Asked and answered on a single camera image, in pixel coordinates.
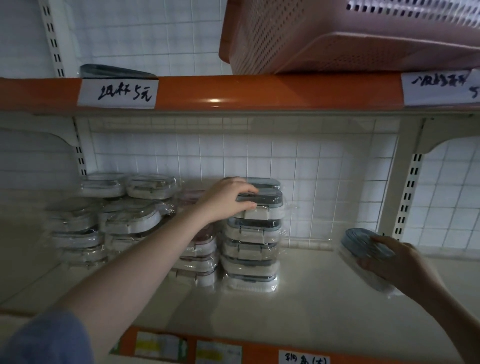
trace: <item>pink plastic basket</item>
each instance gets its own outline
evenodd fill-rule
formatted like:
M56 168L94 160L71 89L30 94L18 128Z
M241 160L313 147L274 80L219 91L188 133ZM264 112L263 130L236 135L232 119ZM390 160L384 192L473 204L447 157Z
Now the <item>pink plastic basket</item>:
M480 66L480 0L228 0L234 74Z

